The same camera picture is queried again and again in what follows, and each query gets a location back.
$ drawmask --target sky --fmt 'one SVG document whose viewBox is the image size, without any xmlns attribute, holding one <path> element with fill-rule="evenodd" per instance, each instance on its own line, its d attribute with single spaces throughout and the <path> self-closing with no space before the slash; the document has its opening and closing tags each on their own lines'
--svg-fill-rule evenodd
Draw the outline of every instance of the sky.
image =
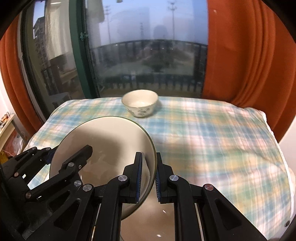
<svg viewBox="0 0 296 241">
<path fill-rule="evenodd" d="M 154 39 L 154 36 L 163 36 L 166 39 L 173 39 L 172 11 L 167 0 L 86 0 L 87 7 L 92 11 L 91 17 L 87 19 L 87 25 L 92 32 L 89 38 L 98 45 L 109 44 L 107 20 L 99 23 L 97 15 L 98 8 L 103 5 L 109 6 L 109 27 L 111 43 Z M 174 6 L 175 39 L 182 41 L 208 42 L 208 13 L 206 0 L 176 0 Z M 45 1 L 35 3 L 33 25 L 39 17 L 44 16 Z M 140 23 L 143 25 L 141 35 Z"/>
<path fill-rule="evenodd" d="M 33 26 L 35 25 L 38 18 L 44 16 L 44 7 L 45 7 L 45 1 L 35 2 L 34 15 L 33 15 Z"/>
</svg>

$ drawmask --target orange curtain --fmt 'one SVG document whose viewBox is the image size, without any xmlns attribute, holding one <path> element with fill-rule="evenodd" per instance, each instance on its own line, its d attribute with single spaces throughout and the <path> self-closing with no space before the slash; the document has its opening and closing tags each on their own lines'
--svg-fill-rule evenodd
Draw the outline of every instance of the orange curtain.
<svg viewBox="0 0 296 241">
<path fill-rule="evenodd" d="M 0 40 L 0 69 L 7 95 L 21 123 L 32 136 L 42 126 L 23 82 L 17 55 L 18 16 Z"/>
<path fill-rule="evenodd" d="M 266 113 L 280 141 L 296 114 L 296 44 L 261 0 L 208 0 L 203 98 Z"/>
</svg>

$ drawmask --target street lamp pole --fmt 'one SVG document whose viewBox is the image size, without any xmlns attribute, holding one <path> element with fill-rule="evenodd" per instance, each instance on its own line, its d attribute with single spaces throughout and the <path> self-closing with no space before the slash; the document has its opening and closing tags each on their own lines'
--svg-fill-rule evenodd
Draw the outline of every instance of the street lamp pole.
<svg viewBox="0 0 296 241">
<path fill-rule="evenodd" d="M 107 26 L 108 26 L 109 44 L 111 44 L 110 26 L 109 26 L 109 14 L 111 14 L 111 12 L 110 12 L 110 5 L 107 5 L 107 6 L 105 6 L 105 15 L 107 16 Z"/>
<path fill-rule="evenodd" d="M 169 10 L 172 11 L 173 14 L 173 40 L 175 40 L 175 16 L 174 16 L 174 11 L 177 9 L 177 7 L 175 6 L 176 2 L 168 2 L 171 6 L 168 7 Z"/>
</svg>

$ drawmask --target glass window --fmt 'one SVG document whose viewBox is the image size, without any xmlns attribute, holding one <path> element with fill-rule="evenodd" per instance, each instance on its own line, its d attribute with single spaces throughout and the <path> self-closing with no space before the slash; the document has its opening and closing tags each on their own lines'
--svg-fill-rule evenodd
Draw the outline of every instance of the glass window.
<svg viewBox="0 0 296 241">
<path fill-rule="evenodd" d="M 22 52 L 30 86 L 45 116 L 83 99 L 69 28 L 69 1 L 35 1 L 22 16 Z"/>
<path fill-rule="evenodd" d="M 206 0 L 85 0 L 101 97 L 139 88 L 200 97 L 207 59 Z"/>
</svg>

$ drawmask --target building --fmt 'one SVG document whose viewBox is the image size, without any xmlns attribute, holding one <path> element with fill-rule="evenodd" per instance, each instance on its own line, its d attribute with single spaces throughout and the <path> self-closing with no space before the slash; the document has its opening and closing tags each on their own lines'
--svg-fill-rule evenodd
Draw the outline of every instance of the building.
<svg viewBox="0 0 296 241">
<path fill-rule="evenodd" d="M 48 58 L 45 49 L 45 21 L 44 17 L 37 19 L 34 27 L 34 42 L 36 46 L 36 52 L 39 59 L 41 69 L 45 69 L 49 66 Z"/>
<path fill-rule="evenodd" d="M 111 21 L 116 22 L 116 27 L 111 30 L 111 42 L 113 43 L 151 39 L 148 7 L 121 11 L 114 14 Z"/>
</svg>

